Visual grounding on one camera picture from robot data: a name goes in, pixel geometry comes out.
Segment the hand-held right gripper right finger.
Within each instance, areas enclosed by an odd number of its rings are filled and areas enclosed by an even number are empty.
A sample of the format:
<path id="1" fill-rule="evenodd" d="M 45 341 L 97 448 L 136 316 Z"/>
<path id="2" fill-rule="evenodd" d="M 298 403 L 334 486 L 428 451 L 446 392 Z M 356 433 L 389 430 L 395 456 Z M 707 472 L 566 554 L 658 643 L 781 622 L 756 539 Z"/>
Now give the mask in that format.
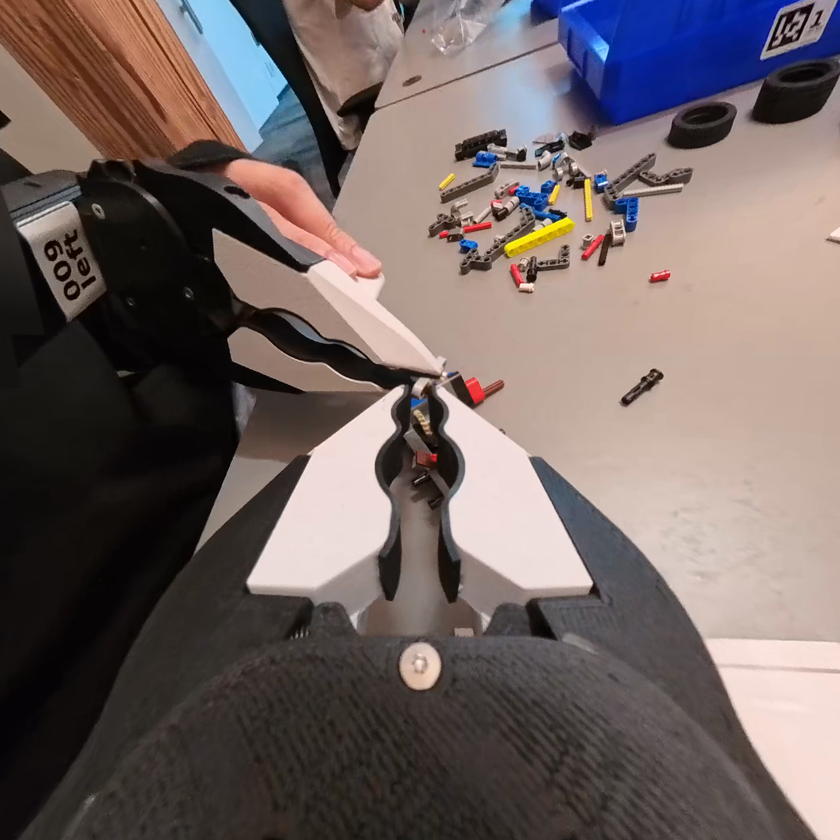
<path id="1" fill-rule="evenodd" d="M 529 453 L 453 393 L 429 395 L 444 493 L 438 576 L 450 602 L 591 593 L 593 579 Z"/>

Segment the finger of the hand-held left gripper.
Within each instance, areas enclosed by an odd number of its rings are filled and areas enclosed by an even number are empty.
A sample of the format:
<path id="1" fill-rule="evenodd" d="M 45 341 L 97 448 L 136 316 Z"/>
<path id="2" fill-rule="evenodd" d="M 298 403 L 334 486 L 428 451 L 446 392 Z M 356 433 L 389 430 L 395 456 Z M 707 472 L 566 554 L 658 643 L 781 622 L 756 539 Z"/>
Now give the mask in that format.
<path id="1" fill-rule="evenodd" d="M 428 376 L 444 372 L 444 363 L 368 287 L 332 261 L 320 260 L 300 273 L 216 229 L 213 254 L 243 303 L 290 312 L 323 338 L 343 341 L 386 367 Z"/>
<path id="2" fill-rule="evenodd" d="M 232 362 L 273 381 L 306 393 L 389 392 L 414 387 L 411 372 L 391 370 L 339 343 L 292 339 L 283 350 L 257 331 L 240 328 L 228 339 Z"/>

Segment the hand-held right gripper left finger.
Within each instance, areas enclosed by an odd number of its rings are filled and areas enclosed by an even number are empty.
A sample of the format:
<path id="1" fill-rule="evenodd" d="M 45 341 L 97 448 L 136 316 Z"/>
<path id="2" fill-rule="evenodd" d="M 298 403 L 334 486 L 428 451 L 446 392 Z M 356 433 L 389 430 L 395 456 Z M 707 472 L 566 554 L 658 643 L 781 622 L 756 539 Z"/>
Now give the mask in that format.
<path id="1" fill-rule="evenodd" d="M 384 394 L 315 447 L 247 579 L 250 593 L 312 602 L 383 597 L 379 555 L 391 532 L 376 458 L 397 432 L 405 387 Z"/>

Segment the partly built lego chassis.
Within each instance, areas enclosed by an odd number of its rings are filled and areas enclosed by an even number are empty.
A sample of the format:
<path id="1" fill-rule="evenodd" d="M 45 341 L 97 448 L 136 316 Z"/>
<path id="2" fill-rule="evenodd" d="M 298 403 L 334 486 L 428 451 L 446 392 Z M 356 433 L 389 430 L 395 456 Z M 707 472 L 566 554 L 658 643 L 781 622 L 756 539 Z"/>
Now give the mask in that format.
<path id="1" fill-rule="evenodd" d="M 437 385 L 443 391 L 450 392 L 468 408 L 475 409 L 505 386 L 503 380 L 496 380 L 483 385 L 475 377 L 464 377 L 459 372 L 446 374 Z M 449 483 L 440 473 L 440 467 L 446 467 L 446 455 L 442 455 L 441 437 L 432 415 L 430 395 L 433 387 L 420 392 L 413 391 L 408 416 L 408 426 L 403 438 L 412 453 L 414 477 L 411 486 L 415 490 L 423 487 L 434 487 L 430 491 L 426 502 L 430 510 L 439 509 L 449 492 Z"/>

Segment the person's left forearm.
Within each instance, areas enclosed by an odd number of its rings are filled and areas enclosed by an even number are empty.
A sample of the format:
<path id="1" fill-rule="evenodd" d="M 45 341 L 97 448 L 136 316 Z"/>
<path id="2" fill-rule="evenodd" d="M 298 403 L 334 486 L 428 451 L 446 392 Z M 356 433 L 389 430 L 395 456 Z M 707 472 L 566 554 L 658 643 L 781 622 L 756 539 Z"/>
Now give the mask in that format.
<path id="1" fill-rule="evenodd" d="M 79 325 L 29 355 L 1 409 L 2 503 L 25 511 L 134 479 L 214 499 L 237 443 L 228 380 L 172 364 L 120 376 Z"/>

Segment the black lego pin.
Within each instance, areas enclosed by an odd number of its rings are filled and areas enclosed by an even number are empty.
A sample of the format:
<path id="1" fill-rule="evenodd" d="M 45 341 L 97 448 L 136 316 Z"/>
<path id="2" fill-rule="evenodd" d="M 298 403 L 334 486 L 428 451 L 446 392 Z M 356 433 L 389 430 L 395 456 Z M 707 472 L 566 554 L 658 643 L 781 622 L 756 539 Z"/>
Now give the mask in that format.
<path id="1" fill-rule="evenodd" d="M 642 395 L 652 391 L 658 383 L 663 381 L 664 377 L 664 373 L 659 369 L 651 369 L 621 397 L 620 404 L 624 407 L 632 405 Z"/>

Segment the yellow lego beam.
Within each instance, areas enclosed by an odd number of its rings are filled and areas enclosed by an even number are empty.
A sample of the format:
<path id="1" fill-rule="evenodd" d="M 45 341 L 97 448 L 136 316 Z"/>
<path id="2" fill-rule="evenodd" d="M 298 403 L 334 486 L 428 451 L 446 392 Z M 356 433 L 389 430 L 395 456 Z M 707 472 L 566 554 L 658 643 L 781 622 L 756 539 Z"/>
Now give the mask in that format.
<path id="1" fill-rule="evenodd" d="M 519 256 L 533 248 L 548 243 L 560 236 L 567 235 L 575 228 L 573 219 L 566 217 L 505 244 L 504 254 L 508 258 Z"/>

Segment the pile of loose lego pieces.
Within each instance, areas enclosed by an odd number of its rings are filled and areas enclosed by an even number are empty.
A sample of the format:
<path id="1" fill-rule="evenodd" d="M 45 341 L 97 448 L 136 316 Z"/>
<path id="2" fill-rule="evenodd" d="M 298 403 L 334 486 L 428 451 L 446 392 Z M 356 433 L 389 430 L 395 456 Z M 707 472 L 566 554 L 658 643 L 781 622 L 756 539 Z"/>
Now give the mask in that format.
<path id="1" fill-rule="evenodd" d="M 571 242 L 565 238 L 574 230 L 512 258 L 505 256 L 505 244 L 563 218 L 574 220 L 560 205 L 567 190 L 583 211 L 580 258 L 596 258 L 603 267 L 611 250 L 624 246 L 637 229 L 641 199 L 682 192 L 694 170 L 656 172 L 657 154 L 648 153 L 618 175 L 588 171 L 574 153 L 591 148 L 597 135 L 596 127 L 544 133 L 531 146 L 512 146 L 505 129 L 493 129 L 457 142 L 455 162 L 468 162 L 476 171 L 461 182 L 450 173 L 439 184 L 439 198 L 449 208 L 436 215 L 427 236 L 457 245 L 462 275 L 489 271 L 508 259 L 517 291 L 532 293 L 541 274 L 571 267 Z"/>

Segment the person's black clothing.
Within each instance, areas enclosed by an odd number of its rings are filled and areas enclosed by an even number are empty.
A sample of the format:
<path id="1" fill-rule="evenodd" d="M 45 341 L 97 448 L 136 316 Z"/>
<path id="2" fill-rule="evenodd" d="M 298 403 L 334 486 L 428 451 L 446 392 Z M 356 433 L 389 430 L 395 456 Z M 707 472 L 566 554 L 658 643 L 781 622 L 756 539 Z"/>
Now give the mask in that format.
<path id="1" fill-rule="evenodd" d="M 24 830 L 75 760 L 214 501 L 122 479 L 61 506 L 2 503 L 2 838 Z"/>

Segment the clear plastic bag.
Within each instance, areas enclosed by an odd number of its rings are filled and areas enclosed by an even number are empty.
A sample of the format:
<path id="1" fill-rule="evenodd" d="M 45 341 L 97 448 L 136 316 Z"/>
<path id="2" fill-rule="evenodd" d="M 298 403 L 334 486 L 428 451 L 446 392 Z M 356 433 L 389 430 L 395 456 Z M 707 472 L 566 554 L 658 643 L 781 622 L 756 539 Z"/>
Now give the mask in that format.
<path id="1" fill-rule="evenodd" d="M 470 46 L 495 21 L 508 1 L 434 1 L 430 43 L 441 56 Z"/>

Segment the open instruction booklet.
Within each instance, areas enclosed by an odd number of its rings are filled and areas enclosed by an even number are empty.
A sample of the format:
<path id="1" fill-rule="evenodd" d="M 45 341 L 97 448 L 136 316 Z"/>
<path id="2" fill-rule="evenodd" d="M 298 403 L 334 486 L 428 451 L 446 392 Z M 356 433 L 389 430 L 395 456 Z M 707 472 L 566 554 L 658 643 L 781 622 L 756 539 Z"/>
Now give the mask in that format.
<path id="1" fill-rule="evenodd" d="M 816 837 L 839 838 L 839 644 L 716 638 L 707 648 L 761 760 Z"/>

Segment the wooden post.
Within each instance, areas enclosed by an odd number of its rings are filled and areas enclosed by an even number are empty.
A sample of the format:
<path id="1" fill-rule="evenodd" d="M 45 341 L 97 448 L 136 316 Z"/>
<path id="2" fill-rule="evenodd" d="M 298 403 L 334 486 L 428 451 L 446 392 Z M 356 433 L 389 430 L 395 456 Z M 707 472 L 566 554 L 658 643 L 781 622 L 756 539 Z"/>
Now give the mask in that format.
<path id="1" fill-rule="evenodd" d="M 157 2 L 2 1 L 1 41 L 107 158 L 245 148 Z"/>

